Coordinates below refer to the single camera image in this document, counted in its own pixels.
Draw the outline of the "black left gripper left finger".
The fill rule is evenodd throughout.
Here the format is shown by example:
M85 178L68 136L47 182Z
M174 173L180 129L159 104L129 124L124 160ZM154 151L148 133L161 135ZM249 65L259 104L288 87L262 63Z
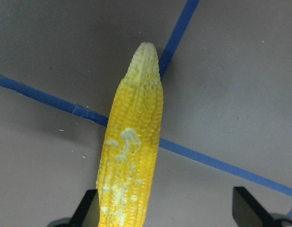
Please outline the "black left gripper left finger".
M97 189L87 190L69 225L70 227L98 227L99 225L99 197Z

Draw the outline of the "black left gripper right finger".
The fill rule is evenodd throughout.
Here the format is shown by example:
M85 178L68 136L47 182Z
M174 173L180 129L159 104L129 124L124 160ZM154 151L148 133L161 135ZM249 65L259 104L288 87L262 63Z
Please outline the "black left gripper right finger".
M270 227L274 219L245 187L233 187L232 217L238 227Z

